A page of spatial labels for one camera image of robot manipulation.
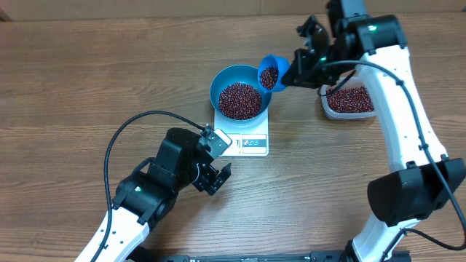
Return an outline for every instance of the plastic container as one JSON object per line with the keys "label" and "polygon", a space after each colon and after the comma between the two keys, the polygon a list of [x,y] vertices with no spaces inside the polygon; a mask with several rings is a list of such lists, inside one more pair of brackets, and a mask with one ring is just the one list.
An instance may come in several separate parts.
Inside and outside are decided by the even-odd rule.
{"label": "plastic container", "polygon": [[[225,119],[228,119],[229,122],[241,125],[245,123],[250,123],[257,118],[260,117],[264,113],[264,111],[269,107],[270,101],[272,100],[272,93],[265,92],[262,88],[259,87],[259,83],[257,81],[257,68],[251,65],[231,65],[224,70],[220,71],[213,79],[212,84],[210,85],[210,102],[214,109]],[[246,120],[236,120],[231,119],[220,112],[218,109],[218,98],[220,93],[224,91],[229,85],[234,84],[236,82],[240,82],[243,84],[250,84],[256,90],[258,90],[259,94],[262,97],[262,107],[259,114],[252,119]]]}
{"label": "plastic container", "polygon": [[[336,84],[338,84],[341,80],[343,80],[344,77],[340,78],[340,80],[337,81]],[[359,79],[359,77],[357,76],[353,76],[351,79],[348,80],[348,82],[341,88],[341,90],[347,90],[347,89],[352,89],[352,88],[358,88],[358,87],[361,87],[363,86],[364,84],[362,83],[362,81]],[[320,89],[320,94],[321,95],[324,95],[325,93],[327,93],[327,89],[329,88],[328,85],[323,85],[322,86],[322,89]],[[327,97],[326,96],[322,96],[320,97],[322,98],[322,106],[323,106],[323,109],[325,111],[325,115],[329,118],[329,119],[334,119],[334,120],[351,120],[351,119],[365,119],[365,118],[371,118],[371,117],[374,117],[376,116],[376,112],[375,111],[372,111],[372,112],[365,112],[365,113],[339,113],[339,112],[335,112],[333,110],[330,109],[330,107],[328,106],[328,102],[327,102]]]}
{"label": "plastic container", "polygon": [[[267,88],[263,87],[261,84],[261,73],[264,69],[273,66],[275,68],[278,68],[278,79],[277,82],[275,83],[275,86],[271,89],[268,90]],[[257,73],[257,82],[259,83],[259,86],[264,92],[281,92],[285,90],[286,86],[282,84],[280,81],[283,75],[288,71],[290,68],[290,63],[288,60],[284,57],[278,57],[275,55],[267,55],[262,61],[261,65],[259,66],[259,70]]]}

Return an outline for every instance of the wood grain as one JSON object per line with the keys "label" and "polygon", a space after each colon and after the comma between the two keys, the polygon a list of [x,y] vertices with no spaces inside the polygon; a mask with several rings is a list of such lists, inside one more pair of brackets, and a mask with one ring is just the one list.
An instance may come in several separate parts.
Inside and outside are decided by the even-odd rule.
{"label": "wood grain", "polygon": [[[398,17],[434,130],[451,157],[465,157],[466,17]],[[0,261],[73,261],[106,210],[103,155],[120,124],[154,109],[212,124],[212,78],[269,53],[291,59],[306,18],[0,23]],[[151,116],[121,134],[112,191],[170,127],[187,126]],[[188,255],[342,249],[370,213],[368,182],[388,172],[377,120],[328,121],[314,90],[290,87],[274,95],[269,128],[268,157],[216,160],[232,162],[228,183],[214,197],[182,191],[144,245]],[[466,210],[464,186],[456,196]],[[461,243],[450,205],[419,228]],[[466,259],[411,235],[399,249],[415,261]]]}
{"label": "wood grain", "polygon": [[[325,14],[328,0],[0,0],[14,21]],[[463,0],[368,0],[375,12],[460,12]]]}

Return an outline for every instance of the red bean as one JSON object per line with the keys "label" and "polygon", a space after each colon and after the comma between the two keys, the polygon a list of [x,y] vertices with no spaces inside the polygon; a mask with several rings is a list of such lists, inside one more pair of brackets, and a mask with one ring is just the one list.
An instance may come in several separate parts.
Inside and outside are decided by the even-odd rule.
{"label": "red bean", "polygon": [[278,68],[273,66],[265,68],[261,72],[259,78],[261,79],[261,84],[263,87],[267,88],[268,90],[272,90],[272,88],[274,88],[275,84],[277,83]]}
{"label": "red bean", "polygon": [[347,90],[340,90],[327,97],[331,110],[338,113],[364,113],[372,112],[374,105],[364,86]]}
{"label": "red bean", "polygon": [[249,84],[236,82],[229,85],[218,98],[218,109],[231,119],[251,119],[259,115],[261,107],[261,94]]}

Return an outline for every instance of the white kitchen scale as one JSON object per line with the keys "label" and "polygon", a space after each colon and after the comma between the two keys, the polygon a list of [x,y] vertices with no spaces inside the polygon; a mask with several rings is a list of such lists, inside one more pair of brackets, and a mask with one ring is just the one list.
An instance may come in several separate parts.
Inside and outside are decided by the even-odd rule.
{"label": "white kitchen scale", "polygon": [[269,110],[252,122],[238,124],[215,111],[213,124],[231,139],[232,145],[221,156],[267,156],[269,154]]}

